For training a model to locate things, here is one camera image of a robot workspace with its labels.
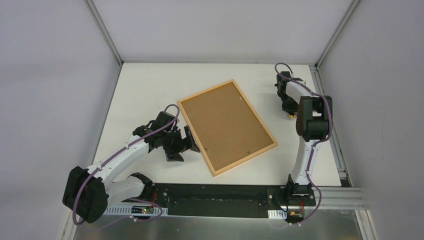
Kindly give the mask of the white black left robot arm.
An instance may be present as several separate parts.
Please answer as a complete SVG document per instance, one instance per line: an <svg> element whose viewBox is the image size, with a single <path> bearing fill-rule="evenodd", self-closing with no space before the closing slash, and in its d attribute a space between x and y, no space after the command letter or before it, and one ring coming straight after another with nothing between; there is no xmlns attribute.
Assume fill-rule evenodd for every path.
<svg viewBox="0 0 424 240"><path fill-rule="evenodd" d="M79 226L98 220L111 205L131 198L147 202L154 196L153 181L142 173L124 180L116 178L130 165L155 149L162 148L168 162L183 162L185 151L200 152L188 125L185 137L177 126L178 117L161 111L156 119L137 127L128 140L110 156L86 168L76 166L67 179L62 203L72 211Z"/></svg>

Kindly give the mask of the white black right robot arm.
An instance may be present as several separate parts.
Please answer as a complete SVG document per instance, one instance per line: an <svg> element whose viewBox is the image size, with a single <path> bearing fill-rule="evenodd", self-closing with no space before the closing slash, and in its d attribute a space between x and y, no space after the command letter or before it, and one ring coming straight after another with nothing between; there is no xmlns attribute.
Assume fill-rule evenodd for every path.
<svg viewBox="0 0 424 240"><path fill-rule="evenodd" d="M296 205L313 193L317 154L333 131L332 98L314 92L292 70L278 72L275 87L282 110L296 120L298 151L283 189L284 200ZM179 100L178 106L213 176L278 145L234 80Z"/></svg>

